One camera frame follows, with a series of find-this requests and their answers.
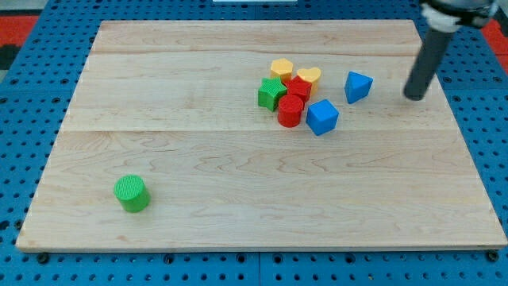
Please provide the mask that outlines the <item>white and black rod mount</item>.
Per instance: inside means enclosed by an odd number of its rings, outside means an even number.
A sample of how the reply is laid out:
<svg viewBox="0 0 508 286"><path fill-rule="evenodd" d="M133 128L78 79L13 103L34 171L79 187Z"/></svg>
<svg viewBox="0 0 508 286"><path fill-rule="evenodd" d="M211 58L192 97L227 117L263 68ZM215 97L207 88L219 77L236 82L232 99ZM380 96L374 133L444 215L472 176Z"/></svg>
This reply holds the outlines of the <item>white and black rod mount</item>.
<svg viewBox="0 0 508 286"><path fill-rule="evenodd" d="M462 26L481 29L498 11L496 0L419 0L430 28L454 33Z"/></svg>

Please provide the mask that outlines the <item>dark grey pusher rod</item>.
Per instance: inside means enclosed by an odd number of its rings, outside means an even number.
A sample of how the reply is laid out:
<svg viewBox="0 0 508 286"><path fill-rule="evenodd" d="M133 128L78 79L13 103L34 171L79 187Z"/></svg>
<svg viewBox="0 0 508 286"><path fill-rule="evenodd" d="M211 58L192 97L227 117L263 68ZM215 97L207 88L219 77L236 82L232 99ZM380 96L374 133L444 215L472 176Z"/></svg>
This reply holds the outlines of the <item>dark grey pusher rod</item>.
<svg viewBox="0 0 508 286"><path fill-rule="evenodd" d="M421 101L425 97L452 37L453 33L428 29L403 89L407 99Z"/></svg>

